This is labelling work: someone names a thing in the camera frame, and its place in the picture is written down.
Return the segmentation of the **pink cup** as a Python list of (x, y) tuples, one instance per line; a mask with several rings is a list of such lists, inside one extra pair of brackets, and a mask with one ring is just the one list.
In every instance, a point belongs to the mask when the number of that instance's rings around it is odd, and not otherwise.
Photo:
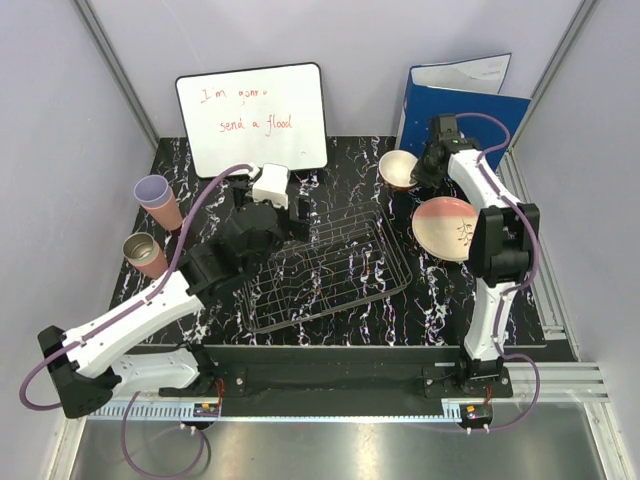
[(158, 207), (146, 207), (146, 211), (167, 231), (175, 231), (182, 226), (182, 213), (173, 192), (164, 204)]
[(137, 261), (137, 269), (152, 279), (161, 278), (168, 270), (164, 252), (158, 248), (149, 250)]

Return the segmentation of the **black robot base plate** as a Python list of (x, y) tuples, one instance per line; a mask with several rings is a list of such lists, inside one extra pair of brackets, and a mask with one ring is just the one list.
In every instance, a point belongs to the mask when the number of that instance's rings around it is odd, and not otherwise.
[(223, 372), (226, 417), (400, 417), (441, 412), (424, 368), (457, 347), (208, 345)]

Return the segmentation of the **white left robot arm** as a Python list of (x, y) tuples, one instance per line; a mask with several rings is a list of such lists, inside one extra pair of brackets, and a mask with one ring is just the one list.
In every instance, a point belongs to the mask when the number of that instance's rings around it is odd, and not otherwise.
[(216, 368), (201, 347), (177, 355), (128, 351), (156, 331), (194, 314), (254, 279), (285, 243), (310, 234), (308, 197), (288, 199), (285, 188), (264, 190), (238, 182), (235, 208), (209, 240), (183, 248), (146, 289), (79, 327), (49, 326), (38, 335), (44, 369), (68, 419), (87, 416), (118, 394), (156, 391), (203, 396), (215, 386)]

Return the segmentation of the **red floral bowl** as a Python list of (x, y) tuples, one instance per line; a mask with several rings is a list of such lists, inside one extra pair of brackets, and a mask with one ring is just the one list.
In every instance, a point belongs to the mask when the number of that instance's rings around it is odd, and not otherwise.
[(417, 185), (412, 172), (418, 158), (410, 152), (392, 150), (379, 160), (378, 171), (384, 182), (397, 190), (409, 190)]

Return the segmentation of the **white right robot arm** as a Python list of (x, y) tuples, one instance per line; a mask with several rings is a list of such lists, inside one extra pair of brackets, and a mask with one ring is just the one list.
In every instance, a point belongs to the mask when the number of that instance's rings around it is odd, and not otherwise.
[[(459, 130), (458, 121), (464, 118), (495, 124), (504, 140), (482, 148)], [(487, 162), (490, 153), (510, 143), (510, 132), (501, 121), (476, 112), (438, 115), (430, 119), (429, 132), (430, 140), (413, 168), (412, 179), (424, 186), (452, 179), (478, 214), (466, 260), (476, 278), (476, 300), (453, 374), (457, 390), (472, 397), (501, 376), (511, 305), (539, 268), (540, 210), (511, 193)]]

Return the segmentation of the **lilac cup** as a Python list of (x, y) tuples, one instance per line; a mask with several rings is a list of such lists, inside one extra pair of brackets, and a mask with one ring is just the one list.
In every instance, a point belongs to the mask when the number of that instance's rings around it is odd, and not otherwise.
[(169, 183), (165, 177), (148, 175), (135, 184), (133, 193), (142, 206), (157, 208), (169, 199), (169, 190)]

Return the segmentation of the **pink and beige plate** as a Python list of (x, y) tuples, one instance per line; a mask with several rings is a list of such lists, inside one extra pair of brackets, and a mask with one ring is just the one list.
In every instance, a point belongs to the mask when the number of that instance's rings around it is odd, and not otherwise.
[(418, 244), (431, 256), (464, 262), (469, 258), (477, 218), (476, 210), (466, 201), (436, 197), (415, 210), (411, 228)]

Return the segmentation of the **grey wire dish rack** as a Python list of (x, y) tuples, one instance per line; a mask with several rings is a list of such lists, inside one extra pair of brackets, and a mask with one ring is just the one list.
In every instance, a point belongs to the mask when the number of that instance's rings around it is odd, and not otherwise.
[(375, 202), (311, 217), (310, 241), (273, 254), (237, 294), (245, 329), (262, 334), (403, 291), (412, 273)]

